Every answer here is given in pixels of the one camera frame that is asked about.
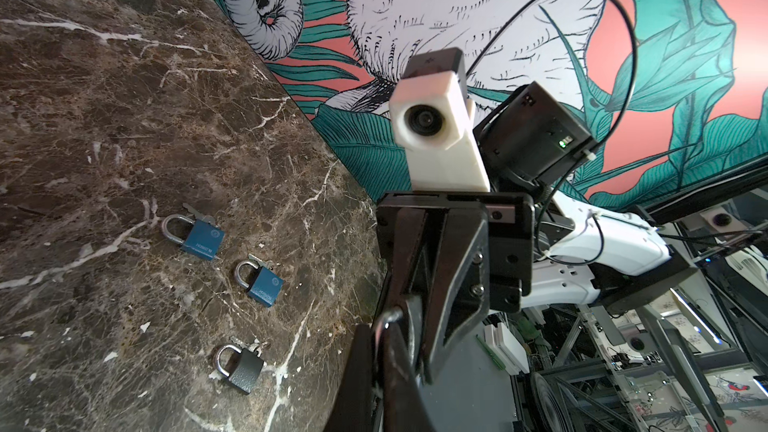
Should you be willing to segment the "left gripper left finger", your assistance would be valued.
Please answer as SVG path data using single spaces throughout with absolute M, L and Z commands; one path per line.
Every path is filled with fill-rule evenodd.
M 373 430 L 373 359 L 371 327 L 359 324 L 325 432 Z

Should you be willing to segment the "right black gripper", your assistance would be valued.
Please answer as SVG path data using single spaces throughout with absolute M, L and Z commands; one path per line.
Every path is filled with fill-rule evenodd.
M 489 307 L 516 311 L 530 292 L 532 200 L 515 193 L 390 192 L 376 220 L 388 265 L 379 314 L 403 310 L 391 325 L 401 328 L 410 363 L 422 366 L 432 384 Z

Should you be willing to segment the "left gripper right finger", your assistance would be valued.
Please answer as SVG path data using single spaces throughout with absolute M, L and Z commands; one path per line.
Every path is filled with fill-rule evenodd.
M 383 430 L 434 431 L 421 399 L 415 372 L 398 325 L 387 325 L 381 335 Z

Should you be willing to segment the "black padlock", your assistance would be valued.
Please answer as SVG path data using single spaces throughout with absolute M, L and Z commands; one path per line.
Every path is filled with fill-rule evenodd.
M 232 387 L 246 395 L 256 388 L 264 364 L 256 352 L 234 344 L 221 345 L 213 355 L 215 369 Z
M 378 317 L 374 320 L 372 325 L 373 330 L 373 343 L 374 350 L 377 351 L 380 347 L 382 336 L 384 331 L 391 325 L 396 324 L 404 316 L 403 310 L 394 306 L 382 311 Z

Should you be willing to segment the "blue padlock front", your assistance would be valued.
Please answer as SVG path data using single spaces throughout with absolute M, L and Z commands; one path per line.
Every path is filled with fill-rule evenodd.
M 284 285 L 282 278 L 253 255 L 236 265 L 234 279 L 246 290 L 248 297 L 266 308 L 275 305 Z

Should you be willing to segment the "blue padlock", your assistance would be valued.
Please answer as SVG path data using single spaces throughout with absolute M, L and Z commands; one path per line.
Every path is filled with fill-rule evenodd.
M 207 261 L 213 261 L 226 233 L 216 225 L 212 216 L 199 212 L 191 204 L 183 203 L 182 206 L 188 214 L 171 214 L 165 217 L 161 222 L 163 236 L 179 245 L 183 252 Z M 169 228 L 172 222 L 178 221 L 191 226 L 189 233 L 184 238 L 177 236 Z
M 284 285 L 282 278 L 253 255 L 236 265 L 234 279 L 246 290 L 248 297 L 266 308 L 275 305 Z

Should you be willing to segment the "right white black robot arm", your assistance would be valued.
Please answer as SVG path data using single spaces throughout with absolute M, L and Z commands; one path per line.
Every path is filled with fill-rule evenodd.
M 474 108 L 449 72 L 404 79 L 389 102 L 416 187 L 385 194 L 376 209 L 388 279 L 374 360 L 393 347 L 396 325 L 401 364 L 428 382 L 491 312 L 594 304 L 620 314 L 696 271 L 637 214 L 556 193 L 537 219 L 528 194 L 493 191 Z

